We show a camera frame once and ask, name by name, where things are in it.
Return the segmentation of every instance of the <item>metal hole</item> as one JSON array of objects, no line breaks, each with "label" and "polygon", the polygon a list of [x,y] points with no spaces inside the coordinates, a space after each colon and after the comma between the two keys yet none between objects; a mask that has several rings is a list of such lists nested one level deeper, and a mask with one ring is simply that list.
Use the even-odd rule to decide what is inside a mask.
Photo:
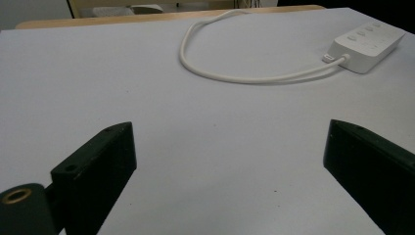
[{"label": "metal hole", "polygon": [[23,201],[28,196],[30,196],[31,190],[27,188],[17,189],[13,192],[8,193],[6,196],[3,197],[2,203],[3,204],[14,204]]},{"label": "metal hole", "polygon": [[75,164],[70,164],[67,167],[65,167],[66,171],[73,171],[77,168],[77,166]]}]

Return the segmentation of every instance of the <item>white table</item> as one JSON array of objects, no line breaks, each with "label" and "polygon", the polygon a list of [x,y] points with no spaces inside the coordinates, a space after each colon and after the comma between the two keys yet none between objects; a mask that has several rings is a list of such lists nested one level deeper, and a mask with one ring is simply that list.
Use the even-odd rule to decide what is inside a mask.
[{"label": "white table", "polygon": [[[380,235],[323,166],[330,119],[415,153],[415,37],[369,73],[240,85],[183,69],[198,19],[0,33],[0,191],[50,170],[130,120],[138,169],[99,234]],[[265,76],[323,65],[333,39],[372,20],[351,9],[251,14],[211,24],[188,58]]]}]

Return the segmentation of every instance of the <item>white power cord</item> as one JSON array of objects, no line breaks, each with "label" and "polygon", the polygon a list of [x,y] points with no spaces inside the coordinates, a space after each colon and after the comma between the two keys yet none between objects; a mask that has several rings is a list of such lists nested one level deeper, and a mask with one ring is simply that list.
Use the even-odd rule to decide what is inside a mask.
[{"label": "white power cord", "polygon": [[181,62],[181,64],[188,71],[191,71],[192,73],[195,73],[197,75],[200,75],[200,76],[203,76],[203,77],[206,77],[206,78],[214,79],[214,80],[225,81],[225,82],[233,82],[233,83],[244,83],[244,84],[265,84],[265,83],[276,83],[276,82],[280,82],[280,81],[287,81],[287,80],[290,80],[290,79],[299,78],[299,77],[306,76],[306,75],[316,73],[316,72],[319,72],[319,71],[325,71],[329,68],[338,66],[341,63],[345,63],[350,59],[350,55],[344,54],[344,55],[341,55],[337,60],[333,61],[332,63],[324,65],[322,67],[318,67],[318,68],[314,68],[314,69],[310,69],[310,70],[299,71],[299,72],[290,73],[290,74],[285,74],[285,75],[269,76],[269,77],[238,77],[238,76],[229,76],[229,75],[211,73],[211,72],[200,70],[200,69],[196,68],[195,66],[191,65],[186,60],[185,51],[186,51],[187,43],[189,41],[190,35],[192,34],[193,30],[196,27],[201,26],[201,25],[205,25],[205,24],[211,24],[211,23],[229,18],[233,15],[250,14],[250,13],[251,12],[246,11],[246,10],[234,9],[234,10],[230,10],[228,12],[225,12],[224,14],[219,15],[215,18],[210,19],[210,20],[204,20],[204,21],[193,23],[189,27],[189,29],[187,30],[187,32],[186,32],[186,34],[185,34],[185,36],[182,40],[181,46],[180,46],[180,62]]}]

